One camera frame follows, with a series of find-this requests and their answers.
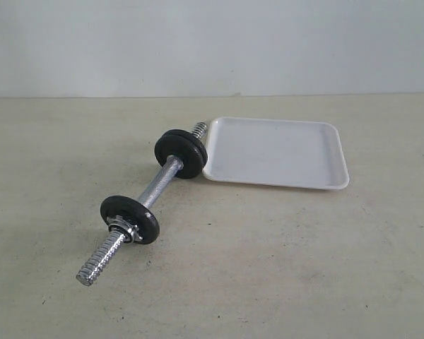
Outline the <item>black weight plate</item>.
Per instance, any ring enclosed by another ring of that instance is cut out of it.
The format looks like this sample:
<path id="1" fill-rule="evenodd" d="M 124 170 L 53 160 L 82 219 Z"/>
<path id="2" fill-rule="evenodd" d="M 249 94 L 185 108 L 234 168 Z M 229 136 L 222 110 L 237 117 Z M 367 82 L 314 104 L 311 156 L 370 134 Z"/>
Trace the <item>black weight plate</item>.
<path id="1" fill-rule="evenodd" d="M 169 156 L 177 157 L 183 164 L 182 169 L 178 170 L 175 175 L 180 179 L 193 179 L 201 173 L 204 167 L 204 159 L 199 147 L 182 136 L 160 137 L 155 143 L 154 153 L 161 166 L 167 162 Z"/>
<path id="2" fill-rule="evenodd" d="M 207 155 L 206 148 L 201 141 L 201 136 L 199 136 L 198 133 L 195 133 L 193 131 L 189 132 L 189 131 L 185 131 L 181 129 L 171 129 L 169 131 L 166 131 L 162 136 L 168 136 L 168 135 L 182 136 L 182 137 L 185 137 L 188 141 L 191 141 L 192 143 L 194 143 L 194 145 L 199 147 L 199 150 L 204 159 L 204 166 L 206 165 L 208 161 L 208 155 Z"/>

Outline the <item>chrome threaded dumbbell bar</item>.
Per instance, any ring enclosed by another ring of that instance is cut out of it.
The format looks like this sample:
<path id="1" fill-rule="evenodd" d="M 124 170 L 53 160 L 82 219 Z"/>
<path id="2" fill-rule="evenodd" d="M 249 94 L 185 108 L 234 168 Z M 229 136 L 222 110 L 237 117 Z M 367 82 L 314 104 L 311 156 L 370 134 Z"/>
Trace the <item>chrome threaded dumbbell bar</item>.
<path id="1" fill-rule="evenodd" d="M 198 135 L 201 136 L 202 141 L 202 138 L 208 131 L 207 124 L 200 121 L 195 124 L 192 131 L 198 133 Z M 151 207 L 158 200 L 167 185 L 174 178 L 177 178 L 175 175 L 178 170 L 182 169 L 182 166 L 183 164 L 177 157 L 172 155 L 169 156 L 167 162 L 161 166 L 159 172 L 153 178 L 148 187 L 137 199 L 134 200 L 151 210 Z M 109 231 L 107 238 L 100 244 L 100 246 L 82 265 L 81 269 L 76 274 L 77 281 L 79 281 L 82 285 L 91 286 L 98 279 L 107 264 L 110 262 L 111 258 L 113 258 L 119 248 L 124 244 L 123 240 L 124 237 L 119 233 Z"/>

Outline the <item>white plastic tray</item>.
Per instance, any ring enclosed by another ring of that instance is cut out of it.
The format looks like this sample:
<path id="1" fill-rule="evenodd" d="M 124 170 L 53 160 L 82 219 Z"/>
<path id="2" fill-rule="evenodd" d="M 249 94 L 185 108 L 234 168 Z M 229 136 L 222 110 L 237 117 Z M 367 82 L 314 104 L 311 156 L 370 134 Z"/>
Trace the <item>white plastic tray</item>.
<path id="1" fill-rule="evenodd" d="M 350 182 L 338 129 L 321 121 L 219 117 L 208 129 L 205 178 L 338 191 Z"/>

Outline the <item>black round plastic disc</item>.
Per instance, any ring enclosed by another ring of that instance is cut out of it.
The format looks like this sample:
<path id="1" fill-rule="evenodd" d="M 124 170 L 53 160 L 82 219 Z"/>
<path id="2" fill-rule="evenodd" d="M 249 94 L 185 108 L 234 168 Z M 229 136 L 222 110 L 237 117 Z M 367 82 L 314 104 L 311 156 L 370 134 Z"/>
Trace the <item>black round plastic disc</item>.
<path id="1" fill-rule="evenodd" d="M 121 217 L 130 225 L 138 227 L 136 233 L 141 237 L 141 240 L 137 239 L 136 235 L 131 236 L 125 230 L 126 243 L 151 244 L 160 234 L 159 223 L 154 214 L 143 204 L 132 198 L 126 196 L 109 196 L 101 203 L 100 214 L 108 226 L 109 231 L 116 229 L 116 227 L 112 226 L 112 220 L 116 217 Z"/>

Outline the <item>chrome star collar nut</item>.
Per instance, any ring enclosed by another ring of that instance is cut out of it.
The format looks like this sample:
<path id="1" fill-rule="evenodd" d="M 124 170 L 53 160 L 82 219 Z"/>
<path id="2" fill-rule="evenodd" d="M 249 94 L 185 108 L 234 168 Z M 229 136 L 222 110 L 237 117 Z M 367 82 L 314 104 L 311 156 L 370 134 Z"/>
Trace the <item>chrome star collar nut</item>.
<path id="1" fill-rule="evenodd" d="M 137 225 L 131 224 L 120 215 L 107 217 L 106 224 L 110 232 L 119 233 L 124 237 L 123 242 L 125 244 L 141 244 L 143 242 L 143 237 L 139 234 L 139 227 Z"/>

